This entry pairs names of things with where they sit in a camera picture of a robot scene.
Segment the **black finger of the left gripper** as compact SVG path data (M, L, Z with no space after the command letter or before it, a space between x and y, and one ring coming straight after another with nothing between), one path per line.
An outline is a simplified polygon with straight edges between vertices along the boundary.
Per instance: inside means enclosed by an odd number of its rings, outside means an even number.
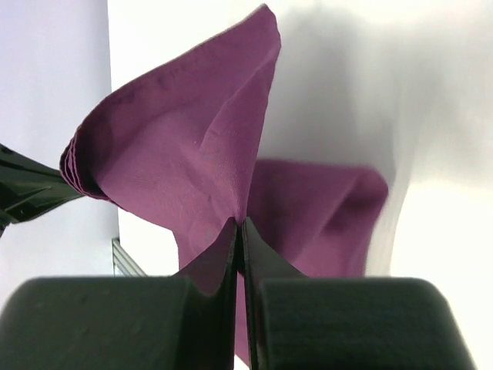
M2 224L34 220L81 197L58 170L1 146Z

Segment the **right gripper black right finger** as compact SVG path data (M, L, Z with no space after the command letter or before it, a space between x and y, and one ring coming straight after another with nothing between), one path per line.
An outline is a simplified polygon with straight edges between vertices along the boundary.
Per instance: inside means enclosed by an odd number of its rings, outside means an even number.
M241 227L253 369L471 369L440 291L417 278L310 278Z

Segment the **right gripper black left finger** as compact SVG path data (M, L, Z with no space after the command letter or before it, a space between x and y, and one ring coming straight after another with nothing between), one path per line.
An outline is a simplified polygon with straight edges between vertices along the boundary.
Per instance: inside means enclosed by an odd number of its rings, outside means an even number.
M170 277L25 282L1 316L3 369L231 369L237 226Z

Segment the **purple cloth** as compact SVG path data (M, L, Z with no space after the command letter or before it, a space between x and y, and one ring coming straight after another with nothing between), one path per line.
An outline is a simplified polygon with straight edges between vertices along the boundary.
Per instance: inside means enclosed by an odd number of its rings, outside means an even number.
M261 5L107 96L60 160L80 193L171 230L179 270L235 221L234 356L248 362L242 224L309 278L362 278L388 194L366 166L257 156L280 48Z

